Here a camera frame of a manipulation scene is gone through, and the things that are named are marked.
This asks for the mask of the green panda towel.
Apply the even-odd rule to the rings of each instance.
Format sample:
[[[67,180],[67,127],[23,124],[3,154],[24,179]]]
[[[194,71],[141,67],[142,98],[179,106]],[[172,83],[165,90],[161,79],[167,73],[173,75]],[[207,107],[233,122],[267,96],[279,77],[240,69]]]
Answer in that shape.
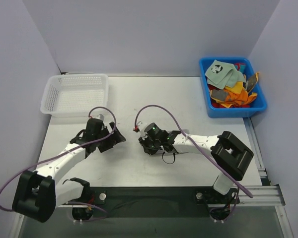
[[[218,60],[214,60],[206,70],[205,77],[209,85],[221,90],[226,86],[233,88],[238,82],[246,82],[243,73],[238,71],[233,64]]]

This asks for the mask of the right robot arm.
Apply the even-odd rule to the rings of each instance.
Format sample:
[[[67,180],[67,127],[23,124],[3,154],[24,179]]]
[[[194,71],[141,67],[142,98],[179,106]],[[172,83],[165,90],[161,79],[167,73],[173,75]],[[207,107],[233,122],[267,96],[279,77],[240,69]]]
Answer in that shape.
[[[236,185],[248,197],[253,198],[253,194],[241,185],[240,181],[254,154],[229,131],[224,131],[221,135],[202,136],[180,130],[166,131],[154,126],[152,129],[141,131],[139,143],[149,155],[158,152],[173,155],[202,154],[220,171],[213,184],[215,191],[226,195],[231,187]]]

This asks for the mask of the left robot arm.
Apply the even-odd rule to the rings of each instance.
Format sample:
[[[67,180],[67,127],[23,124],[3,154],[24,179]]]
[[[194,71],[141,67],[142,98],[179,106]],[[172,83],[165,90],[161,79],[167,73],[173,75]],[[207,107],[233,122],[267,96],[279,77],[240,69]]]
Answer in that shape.
[[[70,140],[55,160],[34,171],[22,172],[12,203],[13,211],[43,223],[58,206],[67,202],[93,204],[95,195],[89,182],[62,178],[95,150],[102,153],[125,142],[115,123],[109,125],[110,129],[102,119],[89,119],[86,128]]]

